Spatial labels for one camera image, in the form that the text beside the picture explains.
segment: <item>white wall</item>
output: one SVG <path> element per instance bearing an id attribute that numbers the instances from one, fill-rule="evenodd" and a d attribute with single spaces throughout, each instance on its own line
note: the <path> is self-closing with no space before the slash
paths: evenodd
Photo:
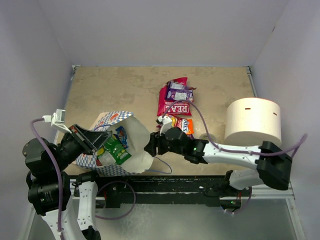
<path id="1" fill-rule="evenodd" d="M 257 94 L 281 107 L 283 148 L 308 133 L 291 181 L 310 240 L 320 236 L 320 1 L 291 0 L 253 65 Z"/>
<path id="2" fill-rule="evenodd" d="M 39 0 L 72 64 L 248 66 L 288 0 Z"/>
<path id="3" fill-rule="evenodd" d="M 22 155 L 29 122 L 64 106 L 71 63 L 36 0 L 0 1 L 0 233 L 15 240 L 28 205 Z M 36 125 L 53 140 L 54 130 Z"/>

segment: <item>purple snack package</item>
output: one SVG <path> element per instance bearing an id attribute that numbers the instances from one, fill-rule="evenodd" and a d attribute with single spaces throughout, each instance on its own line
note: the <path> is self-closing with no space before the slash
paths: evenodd
<path id="1" fill-rule="evenodd" d="M 193 90 L 195 89 L 195 87 L 184 86 L 182 84 L 171 81 L 168 85 L 165 99 L 169 101 L 188 100 L 190 102 L 193 102 Z"/>

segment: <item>beige table surface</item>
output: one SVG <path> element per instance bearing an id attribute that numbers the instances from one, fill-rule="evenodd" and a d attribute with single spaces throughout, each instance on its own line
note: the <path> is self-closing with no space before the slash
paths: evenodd
<path id="1" fill-rule="evenodd" d="M 150 131 L 156 131 L 158 97 L 161 87 L 169 80 L 187 76 L 194 91 L 194 103 L 203 114 L 209 132 L 224 142 L 226 110 L 242 98 L 253 97 L 245 67 L 79 67 L 72 80 L 66 103 L 66 125 L 78 124 L 90 128 L 102 112 L 130 111 Z M 205 132 L 204 125 L 191 107 L 194 137 Z M 213 163 L 192 164 L 180 155 L 166 153 L 160 156 L 169 163 L 173 175 L 224 175 L 240 167 Z M 154 160 L 152 169 L 167 171 L 167 166 Z M 84 170 L 71 164 L 70 175 Z M 144 175 L 159 173 L 145 172 Z"/>

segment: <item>green snack bag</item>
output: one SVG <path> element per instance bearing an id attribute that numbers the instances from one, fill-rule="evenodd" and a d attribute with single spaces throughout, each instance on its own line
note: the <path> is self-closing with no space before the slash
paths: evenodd
<path id="1" fill-rule="evenodd" d="M 116 164 L 121 165 L 130 157 L 131 154 L 125 150 L 124 146 L 115 135 L 109 137 L 103 144 L 103 147 L 97 151 L 97 158 L 104 166 L 114 164 L 115 162 Z"/>

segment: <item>cream colored cylinder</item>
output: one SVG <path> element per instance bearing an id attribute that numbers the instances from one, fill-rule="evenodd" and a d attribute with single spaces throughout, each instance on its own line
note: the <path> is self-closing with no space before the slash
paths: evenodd
<path id="1" fill-rule="evenodd" d="M 224 142 L 254 146 L 269 141 L 281 145 L 280 107 L 273 101 L 249 97 L 231 103 L 226 110 Z"/>

